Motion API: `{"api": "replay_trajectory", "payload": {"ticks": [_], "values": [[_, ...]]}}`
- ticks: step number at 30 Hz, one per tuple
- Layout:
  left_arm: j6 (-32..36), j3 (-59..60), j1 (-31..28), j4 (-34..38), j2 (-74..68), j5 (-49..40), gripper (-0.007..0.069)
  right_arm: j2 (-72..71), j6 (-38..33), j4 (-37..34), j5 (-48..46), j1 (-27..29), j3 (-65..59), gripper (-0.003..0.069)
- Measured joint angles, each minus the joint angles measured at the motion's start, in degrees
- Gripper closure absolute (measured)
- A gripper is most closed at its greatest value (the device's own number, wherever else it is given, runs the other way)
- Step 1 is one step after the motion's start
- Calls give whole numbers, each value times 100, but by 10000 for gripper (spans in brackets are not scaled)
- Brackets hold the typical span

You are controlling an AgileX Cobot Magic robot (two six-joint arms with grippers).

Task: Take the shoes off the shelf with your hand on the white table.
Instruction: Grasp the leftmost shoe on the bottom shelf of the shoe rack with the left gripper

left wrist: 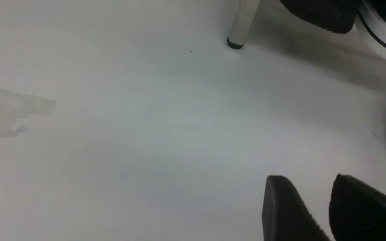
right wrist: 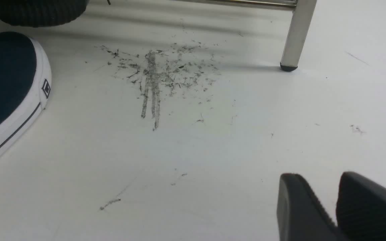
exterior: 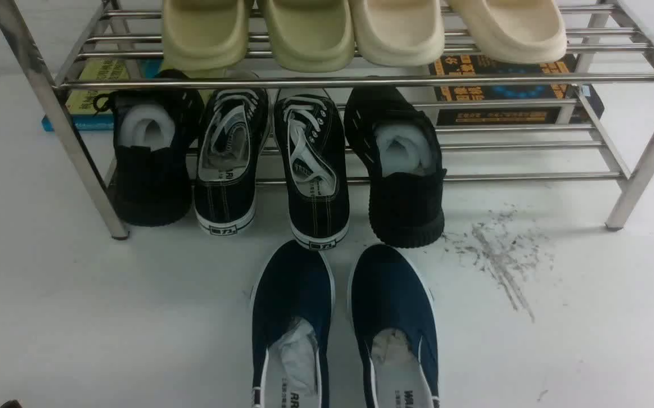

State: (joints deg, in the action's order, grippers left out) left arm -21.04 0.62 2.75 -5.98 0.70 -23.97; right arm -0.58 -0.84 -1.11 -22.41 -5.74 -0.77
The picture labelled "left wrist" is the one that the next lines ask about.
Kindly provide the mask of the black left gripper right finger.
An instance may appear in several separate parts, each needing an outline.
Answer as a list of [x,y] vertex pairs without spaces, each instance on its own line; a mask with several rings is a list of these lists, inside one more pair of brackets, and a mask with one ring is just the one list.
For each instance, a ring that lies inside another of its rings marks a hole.
[[329,224],[337,241],[386,241],[386,195],[355,177],[338,174]]

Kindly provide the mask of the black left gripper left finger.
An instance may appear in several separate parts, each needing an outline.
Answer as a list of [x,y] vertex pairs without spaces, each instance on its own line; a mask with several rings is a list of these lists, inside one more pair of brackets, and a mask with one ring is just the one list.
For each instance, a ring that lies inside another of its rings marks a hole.
[[309,213],[291,181],[280,175],[266,179],[262,206],[265,241],[329,241]]

